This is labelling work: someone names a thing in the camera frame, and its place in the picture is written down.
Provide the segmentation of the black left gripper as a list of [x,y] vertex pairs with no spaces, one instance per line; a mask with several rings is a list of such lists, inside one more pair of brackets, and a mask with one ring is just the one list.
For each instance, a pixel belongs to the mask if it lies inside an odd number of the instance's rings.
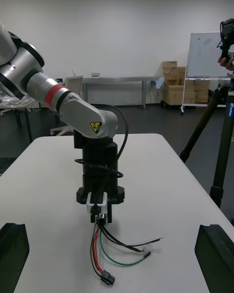
[[[87,201],[87,193],[85,193],[84,188],[81,187],[78,189],[76,193],[77,202],[79,204],[86,204]],[[121,204],[124,202],[125,198],[125,190],[123,187],[117,188],[117,193],[108,193],[108,204],[107,204],[107,221],[108,224],[112,223],[112,204]],[[91,223],[95,223],[98,217],[97,212],[91,212],[90,213],[90,220]]]

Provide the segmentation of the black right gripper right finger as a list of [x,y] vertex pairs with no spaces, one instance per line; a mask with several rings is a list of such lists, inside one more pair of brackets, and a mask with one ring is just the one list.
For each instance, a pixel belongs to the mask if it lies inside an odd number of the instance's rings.
[[195,255],[209,292],[234,292],[234,243],[221,226],[199,227]]

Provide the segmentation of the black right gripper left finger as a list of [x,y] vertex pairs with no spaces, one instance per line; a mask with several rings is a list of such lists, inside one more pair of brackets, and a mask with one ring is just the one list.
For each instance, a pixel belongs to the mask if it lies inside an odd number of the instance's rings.
[[6,223],[0,230],[0,292],[13,293],[29,255],[24,224]]

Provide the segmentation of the person's hand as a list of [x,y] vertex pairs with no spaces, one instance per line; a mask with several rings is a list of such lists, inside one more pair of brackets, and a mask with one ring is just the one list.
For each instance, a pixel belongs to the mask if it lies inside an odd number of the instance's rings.
[[219,57],[218,63],[220,66],[225,67],[229,71],[234,71],[234,58],[230,58],[229,61],[226,61],[226,58]]

